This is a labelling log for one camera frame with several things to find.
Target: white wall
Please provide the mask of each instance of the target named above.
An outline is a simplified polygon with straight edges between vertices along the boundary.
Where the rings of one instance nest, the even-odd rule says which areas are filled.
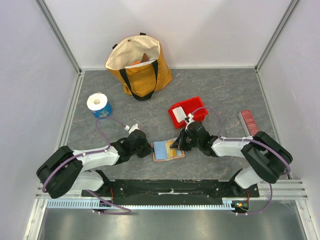
[[[0,7],[0,239],[20,240],[76,73],[33,0]]]
[[[82,68],[145,32],[170,67],[254,66],[290,0],[46,0]]]
[[[261,70],[292,171],[303,180],[320,227],[320,1],[302,0]]]

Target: bag opening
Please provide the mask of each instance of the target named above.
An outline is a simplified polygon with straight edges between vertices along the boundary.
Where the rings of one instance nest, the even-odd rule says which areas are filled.
[[[124,69],[134,62],[140,61],[143,54],[146,54],[149,59],[158,59],[160,55],[159,41],[146,35],[127,37],[112,51],[105,67],[111,70]]]

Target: canvas bag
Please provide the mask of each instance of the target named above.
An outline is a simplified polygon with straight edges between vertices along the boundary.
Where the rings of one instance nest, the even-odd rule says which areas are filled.
[[[144,54],[148,61],[131,65]],[[145,33],[114,45],[105,67],[123,84],[124,93],[140,101],[150,99],[172,80],[160,42]]]

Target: black mounting plate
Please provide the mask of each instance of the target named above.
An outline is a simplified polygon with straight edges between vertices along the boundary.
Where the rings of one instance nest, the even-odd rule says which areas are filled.
[[[258,198],[258,186],[252,185],[247,190],[235,195],[228,181],[219,180],[110,180],[114,195],[113,203],[117,205],[221,205],[222,198],[246,198],[247,190],[251,198]],[[106,194],[100,197],[111,197],[110,191],[99,191]],[[92,197],[82,191],[83,197]]]

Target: book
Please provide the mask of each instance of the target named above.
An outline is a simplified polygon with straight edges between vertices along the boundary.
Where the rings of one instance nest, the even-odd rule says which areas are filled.
[[[173,159],[180,159],[186,156],[184,151],[170,148],[171,144],[175,142],[177,138],[169,139],[167,141],[155,141],[151,144],[154,148],[153,161],[164,162]]]
[[[247,137],[254,136],[259,132],[254,116],[252,116],[250,110],[243,110],[239,112],[238,116]]]

